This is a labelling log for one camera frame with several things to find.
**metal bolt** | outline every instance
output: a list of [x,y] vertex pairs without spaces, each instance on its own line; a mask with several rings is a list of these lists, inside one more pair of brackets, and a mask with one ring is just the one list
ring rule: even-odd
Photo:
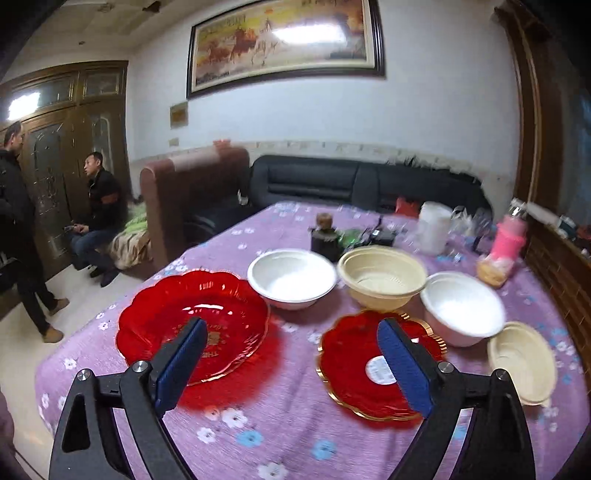
[[148,362],[140,360],[139,362],[134,363],[131,368],[135,373],[139,374],[148,368]]
[[439,371],[444,374],[450,374],[453,372],[453,365],[450,362],[439,362]]
[[507,372],[507,370],[503,370],[502,368],[500,368],[496,371],[496,377],[499,380],[505,380],[505,381],[510,379],[509,372]]
[[88,380],[90,378],[91,371],[85,368],[84,370],[80,370],[76,375],[76,378],[83,382],[84,380]]

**floral tablecloth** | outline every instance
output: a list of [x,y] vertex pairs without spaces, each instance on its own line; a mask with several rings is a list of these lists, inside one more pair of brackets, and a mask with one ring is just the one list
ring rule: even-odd
[[[280,203],[249,218],[208,243],[192,248],[147,280],[140,289],[168,275],[190,269],[229,270],[244,277],[258,255],[276,248],[309,248],[307,228],[316,213],[331,212],[338,228],[364,228],[378,216],[350,207]],[[414,221],[387,216],[390,228]],[[462,260],[419,255],[429,274],[456,270],[475,275],[476,255],[455,239]],[[397,246],[414,250],[412,235]],[[274,310],[272,328],[259,351],[225,378],[186,390],[179,406],[164,416],[179,451],[202,480],[264,479],[383,480],[406,451],[417,423],[374,423],[339,407],[316,374],[317,344],[339,317],[360,310],[339,284],[315,305],[299,312]],[[115,348],[118,317],[136,291],[98,313],[44,361],[36,375],[39,415],[55,432],[76,372],[96,375],[127,367]],[[537,478],[550,479],[560,469],[589,422],[582,366],[563,320],[548,295],[524,265],[499,291],[509,320],[535,327],[550,343],[558,367],[558,384],[546,407],[527,407]],[[405,307],[421,317],[415,297]],[[486,342],[450,348],[447,358],[464,372],[489,374]],[[123,412],[117,413],[122,441],[136,478],[149,478],[132,441]],[[436,478],[448,478],[469,422],[463,411]]]

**plate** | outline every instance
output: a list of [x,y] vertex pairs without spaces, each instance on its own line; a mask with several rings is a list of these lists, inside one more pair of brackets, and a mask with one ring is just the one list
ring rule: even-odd
[[324,333],[316,371],[329,395],[339,405],[368,420],[412,420],[412,410],[385,362],[376,339],[378,324],[396,318],[412,341],[423,345],[432,357],[443,360],[445,342],[422,320],[396,312],[366,310],[347,315]]
[[215,380],[240,366],[268,330],[269,307],[246,280],[195,270],[140,291],[119,317],[117,350],[128,365],[150,360],[192,317],[207,323],[207,346],[188,385]]

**floor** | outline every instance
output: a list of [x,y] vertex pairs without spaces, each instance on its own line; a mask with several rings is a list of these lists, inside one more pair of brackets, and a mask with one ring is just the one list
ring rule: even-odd
[[[101,288],[99,279],[89,278],[87,270],[76,271],[69,266],[47,283],[56,297],[70,300],[70,305],[52,317],[51,323],[68,338],[140,283],[139,278],[120,274],[111,285]],[[17,458],[33,480],[47,480],[53,445],[37,413],[35,371],[58,345],[41,341],[21,304],[0,321],[0,385],[14,418],[14,444],[21,456]]]

